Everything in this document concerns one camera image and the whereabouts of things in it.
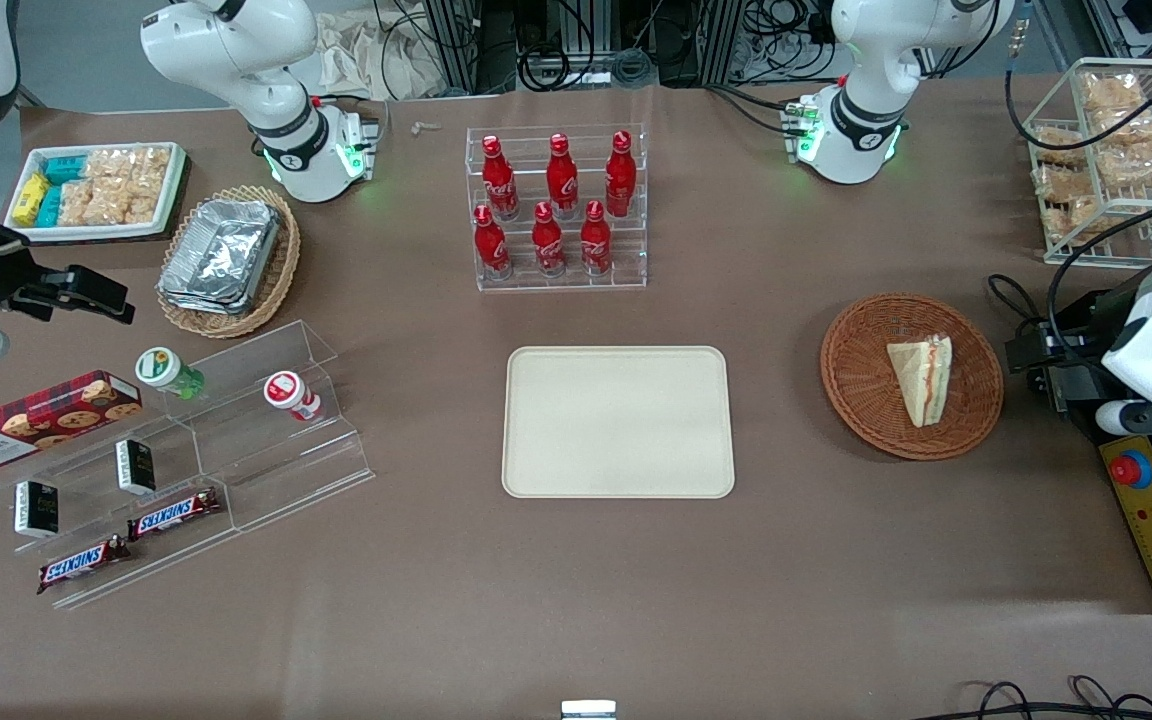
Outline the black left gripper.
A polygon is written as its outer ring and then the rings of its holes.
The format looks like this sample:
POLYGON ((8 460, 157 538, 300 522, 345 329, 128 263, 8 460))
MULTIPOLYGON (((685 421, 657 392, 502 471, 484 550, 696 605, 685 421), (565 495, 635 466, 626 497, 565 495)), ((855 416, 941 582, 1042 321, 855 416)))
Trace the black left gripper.
POLYGON ((1126 327, 1129 293, 1089 291, 1021 328, 1005 344, 1007 369, 1023 374, 1029 387, 1046 393, 1055 410, 1092 410, 1107 401, 1124 400, 1129 391, 1102 366, 1126 327))

